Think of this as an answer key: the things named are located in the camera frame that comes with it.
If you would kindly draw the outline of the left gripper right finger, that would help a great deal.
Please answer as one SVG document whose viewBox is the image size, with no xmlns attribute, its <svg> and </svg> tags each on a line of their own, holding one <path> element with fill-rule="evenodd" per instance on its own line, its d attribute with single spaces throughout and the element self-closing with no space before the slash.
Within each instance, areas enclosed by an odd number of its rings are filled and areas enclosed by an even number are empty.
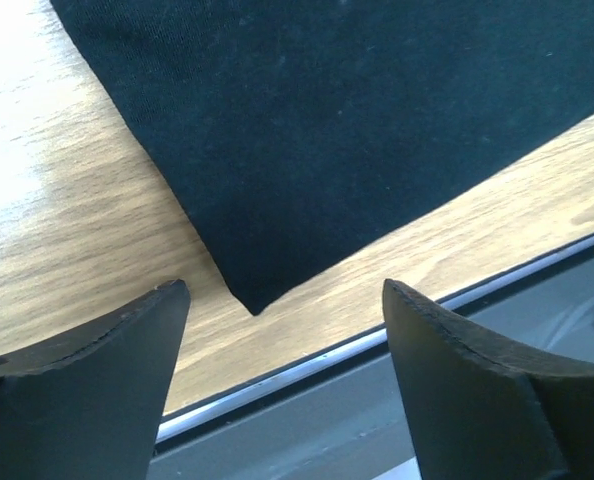
<svg viewBox="0 0 594 480">
<path fill-rule="evenodd" d="M 482 327 L 408 285 L 383 316 L 425 479 L 594 479 L 594 363 Z"/>
</svg>

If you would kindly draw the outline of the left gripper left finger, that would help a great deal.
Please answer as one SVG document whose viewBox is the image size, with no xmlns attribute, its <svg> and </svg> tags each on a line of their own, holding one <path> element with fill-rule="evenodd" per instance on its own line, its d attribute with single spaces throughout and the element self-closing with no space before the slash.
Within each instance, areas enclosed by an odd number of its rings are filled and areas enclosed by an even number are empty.
<svg viewBox="0 0 594 480">
<path fill-rule="evenodd" d="M 181 280 L 0 355 L 0 479 L 144 479 L 190 307 Z"/>
</svg>

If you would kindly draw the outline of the black t shirt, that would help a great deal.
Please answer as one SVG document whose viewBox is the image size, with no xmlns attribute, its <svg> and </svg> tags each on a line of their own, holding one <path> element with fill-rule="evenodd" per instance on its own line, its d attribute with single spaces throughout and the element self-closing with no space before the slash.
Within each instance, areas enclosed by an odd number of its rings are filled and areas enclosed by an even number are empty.
<svg viewBox="0 0 594 480">
<path fill-rule="evenodd" d="M 252 314 L 594 113 L 594 1 L 57 1 Z"/>
</svg>

